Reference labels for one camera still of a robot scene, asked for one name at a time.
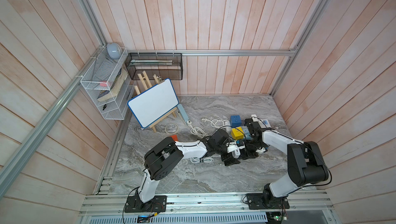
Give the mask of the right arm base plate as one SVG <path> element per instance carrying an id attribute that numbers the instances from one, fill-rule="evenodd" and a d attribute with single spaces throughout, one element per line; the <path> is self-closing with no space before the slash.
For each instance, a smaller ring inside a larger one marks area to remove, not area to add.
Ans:
<path id="1" fill-rule="evenodd" d="M 247 205 L 250 210 L 266 209 L 289 209 L 290 205 L 286 197 L 276 198 L 271 193 L 250 193 L 246 194 Z"/>

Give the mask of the yellow cube socket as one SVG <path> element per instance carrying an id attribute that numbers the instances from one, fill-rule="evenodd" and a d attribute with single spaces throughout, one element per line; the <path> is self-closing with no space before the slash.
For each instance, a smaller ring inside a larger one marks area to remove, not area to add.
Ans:
<path id="1" fill-rule="evenodd" d="M 231 137 L 234 140 L 242 140 L 242 139 L 244 139 L 245 138 L 245 134 L 243 132 L 242 127 L 232 128 Z"/>

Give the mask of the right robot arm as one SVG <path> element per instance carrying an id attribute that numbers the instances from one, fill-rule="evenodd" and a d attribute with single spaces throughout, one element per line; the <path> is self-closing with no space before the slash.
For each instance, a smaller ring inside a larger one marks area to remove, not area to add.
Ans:
<path id="1" fill-rule="evenodd" d="M 305 186 L 327 181 L 330 172 L 315 142 L 303 142 L 283 135 L 274 129 L 250 132 L 251 140 L 245 142 L 241 158 L 258 156 L 258 150 L 273 147 L 287 156 L 287 174 L 265 185 L 263 204 L 272 208 L 283 203 L 287 196 Z"/>

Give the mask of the red cube socket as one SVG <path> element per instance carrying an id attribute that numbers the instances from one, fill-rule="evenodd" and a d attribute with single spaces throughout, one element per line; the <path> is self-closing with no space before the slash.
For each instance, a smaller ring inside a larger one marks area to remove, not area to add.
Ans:
<path id="1" fill-rule="evenodd" d="M 178 142 L 178 137 L 177 137 L 176 134 L 175 134 L 175 135 L 172 135 L 171 137 L 172 137 L 172 139 L 173 139 L 175 142 Z"/>

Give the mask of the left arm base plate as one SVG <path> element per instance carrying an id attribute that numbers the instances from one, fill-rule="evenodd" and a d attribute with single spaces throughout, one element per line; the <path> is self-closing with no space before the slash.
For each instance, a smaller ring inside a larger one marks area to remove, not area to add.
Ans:
<path id="1" fill-rule="evenodd" d="M 143 203 L 138 195 L 129 196 L 124 208 L 125 213 L 152 212 L 160 213 L 166 211 L 167 196 L 154 196 L 152 200 Z"/>

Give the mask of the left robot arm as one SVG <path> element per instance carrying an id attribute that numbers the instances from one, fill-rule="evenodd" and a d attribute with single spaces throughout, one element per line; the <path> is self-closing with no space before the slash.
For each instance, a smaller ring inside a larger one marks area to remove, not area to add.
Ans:
<path id="1" fill-rule="evenodd" d="M 239 158 L 241 149 L 244 149 L 244 146 L 232 140 L 223 129 L 195 142 L 179 142 L 167 136 L 144 156 L 144 179 L 138 192 L 140 201 L 142 203 L 151 201 L 159 181 L 165 178 L 181 160 L 191 158 L 201 160 L 219 154 L 225 165 L 231 165 Z"/>

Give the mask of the white 66W charger plug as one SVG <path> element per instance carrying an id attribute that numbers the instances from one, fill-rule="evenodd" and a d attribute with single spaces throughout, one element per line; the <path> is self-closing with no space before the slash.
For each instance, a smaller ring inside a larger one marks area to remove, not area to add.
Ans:
<path id="1" fill-rule="evenodd" d="M 241 155 L 240 149 L 237 147 L 234 151 L 232 151 L 233 158 L 238 159 Z"/>

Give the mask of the teal power strip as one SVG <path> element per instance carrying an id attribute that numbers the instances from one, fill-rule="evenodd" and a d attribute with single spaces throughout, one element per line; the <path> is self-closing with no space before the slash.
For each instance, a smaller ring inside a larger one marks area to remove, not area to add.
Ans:
<path id="1" fill-rule="evenodd" d="M 246 126 L 241 126 L 241 129 L 242 129 L 244 135 L 246 136 L 246 139 L 250 140 L 251 136 L 250 136 L 250 132 L 249 132 L 248 128 Z"/>

